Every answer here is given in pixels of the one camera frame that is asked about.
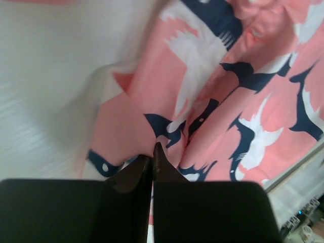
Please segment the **pink shark print shorts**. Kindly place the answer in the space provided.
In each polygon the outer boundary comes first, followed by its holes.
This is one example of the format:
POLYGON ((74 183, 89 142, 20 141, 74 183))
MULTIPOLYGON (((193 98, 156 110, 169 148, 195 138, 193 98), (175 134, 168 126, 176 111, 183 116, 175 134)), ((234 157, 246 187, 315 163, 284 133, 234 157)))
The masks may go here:
POLYGON ((189 182, 269 180, 323 138, 323 1, 170 1, 138 60, 103 66, 82 178, 153 152, 189 182))

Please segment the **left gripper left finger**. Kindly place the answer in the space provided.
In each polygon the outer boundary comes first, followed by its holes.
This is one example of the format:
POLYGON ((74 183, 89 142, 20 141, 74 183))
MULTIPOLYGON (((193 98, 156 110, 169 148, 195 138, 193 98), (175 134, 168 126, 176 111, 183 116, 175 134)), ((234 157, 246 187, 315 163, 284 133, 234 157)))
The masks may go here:
POLYGON ((152 161, 105 181, 6 179, 1 242, 146 242, 152 161))

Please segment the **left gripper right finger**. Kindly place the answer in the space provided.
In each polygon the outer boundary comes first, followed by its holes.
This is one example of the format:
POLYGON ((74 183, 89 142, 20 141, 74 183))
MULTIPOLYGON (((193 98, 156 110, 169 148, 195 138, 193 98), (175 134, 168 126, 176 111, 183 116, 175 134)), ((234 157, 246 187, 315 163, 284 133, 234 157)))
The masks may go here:
POLYGON ((269 198, 254 182, 189 182, 157 143, 153 152, 155 242, 280 242, 269 198))

